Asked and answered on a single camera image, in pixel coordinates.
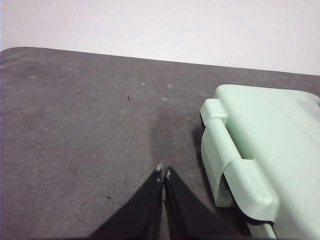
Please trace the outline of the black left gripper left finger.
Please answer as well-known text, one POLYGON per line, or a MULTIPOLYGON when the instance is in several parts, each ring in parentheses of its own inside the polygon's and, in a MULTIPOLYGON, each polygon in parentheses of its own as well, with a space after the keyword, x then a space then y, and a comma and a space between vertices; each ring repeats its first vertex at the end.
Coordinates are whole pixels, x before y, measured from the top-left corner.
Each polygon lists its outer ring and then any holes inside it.
POLYGON ((129 201, 105 221, 94 240, 157 240, 162 215, 162 169, 159 164, 129 201))

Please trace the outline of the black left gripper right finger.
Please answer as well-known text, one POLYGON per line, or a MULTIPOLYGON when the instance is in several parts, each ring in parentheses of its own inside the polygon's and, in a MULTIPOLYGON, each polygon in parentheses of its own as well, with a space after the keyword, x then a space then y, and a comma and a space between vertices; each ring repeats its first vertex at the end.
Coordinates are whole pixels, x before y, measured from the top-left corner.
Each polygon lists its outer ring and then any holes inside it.
POLYGON ((171 166, 165 170, 165 207, 172 240, 249 240, 205 206, 171 166))

